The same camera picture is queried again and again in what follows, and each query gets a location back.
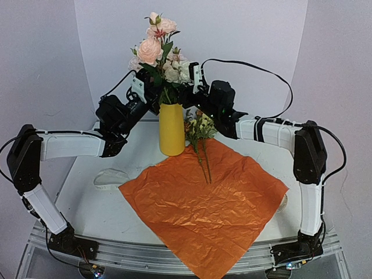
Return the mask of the yellow ceramic vase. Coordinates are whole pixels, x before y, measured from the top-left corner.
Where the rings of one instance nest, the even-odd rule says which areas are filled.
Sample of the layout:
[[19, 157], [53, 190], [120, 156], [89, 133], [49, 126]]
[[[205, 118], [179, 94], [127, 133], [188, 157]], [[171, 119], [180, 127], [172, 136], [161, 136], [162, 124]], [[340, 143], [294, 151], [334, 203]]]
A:
[[166, 156], [177, 156], [185, 149], [183, 108], [179, 104], [161, 104], [159, 145]]

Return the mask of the cream printed ribbon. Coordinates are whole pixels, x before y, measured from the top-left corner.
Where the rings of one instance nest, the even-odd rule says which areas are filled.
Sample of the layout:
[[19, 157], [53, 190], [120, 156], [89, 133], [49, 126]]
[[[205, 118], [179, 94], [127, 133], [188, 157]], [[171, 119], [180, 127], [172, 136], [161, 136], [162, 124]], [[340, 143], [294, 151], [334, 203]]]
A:
[[128, 181], [130, 181], [130, 178], [127, 173], [115, 169], [104, 169], [94, 178], [93, 185], [98, 190], [110, 191], [117, 189]]

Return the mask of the orange yellow wrapping paper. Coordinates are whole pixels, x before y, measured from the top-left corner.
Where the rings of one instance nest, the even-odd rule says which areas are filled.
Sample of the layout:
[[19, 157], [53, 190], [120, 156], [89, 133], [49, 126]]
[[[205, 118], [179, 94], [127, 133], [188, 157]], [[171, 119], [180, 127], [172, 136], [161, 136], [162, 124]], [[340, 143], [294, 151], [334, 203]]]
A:
[[175, 235], [250, 247], [276, 213], [288, 188], [254, 159], [207, 140], [212, 183], [191, 147], [145, 169], [120, 191], [137, 216], [168, 244]]

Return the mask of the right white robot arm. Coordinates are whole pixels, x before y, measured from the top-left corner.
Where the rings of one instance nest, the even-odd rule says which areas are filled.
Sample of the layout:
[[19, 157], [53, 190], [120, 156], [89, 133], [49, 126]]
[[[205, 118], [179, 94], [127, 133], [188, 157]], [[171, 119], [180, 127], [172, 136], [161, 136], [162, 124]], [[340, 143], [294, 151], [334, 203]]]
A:
[[217, 139], [239, 153], [254, 155], [257, 147], [268, 152], [267, 163], [284, 163], [293, 172], [297, 209], [300, 219], [297, 240], [279, 244], [271, 249], [277, 266], [292, 266], [301, 260], [323, 254], [326, 235], [324, 221], [324, 188], [331, 173], [326, 172], [327, 151], [321, 132], [334, 134], [315, 121], [296, 123], [279, 117], [250, 116], [233, 109], [235, 91], [225, 81], [210, 86], [190, 85], [181, 94], [184, 108], [192, 106], [206, 113], [214, 121]]

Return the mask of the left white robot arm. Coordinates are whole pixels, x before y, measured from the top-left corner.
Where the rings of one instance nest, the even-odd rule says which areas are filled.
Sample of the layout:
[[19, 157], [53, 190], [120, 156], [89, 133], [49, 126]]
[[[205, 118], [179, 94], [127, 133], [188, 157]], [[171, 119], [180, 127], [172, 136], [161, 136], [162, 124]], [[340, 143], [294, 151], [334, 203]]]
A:
[[131, 77], [127, 102], [112, 91], [103, 94], [95, 112], [97, 127], [88, 131], [38, 130], [25, 124], [1, 148], [10, 148], [6, 157], [9, 174], [4, 177], [15, 187], [27, 211], [44, 227], [46, 247], [51, 252], [92, 260], [99, 244], [76, 235], [43, 185], [41, 164], [63, 158], [112, 158], [121, 152], [131, 130], [148, 111], [159, 113], [162, 78], [156, 70], [144, 66], [127, 75]]

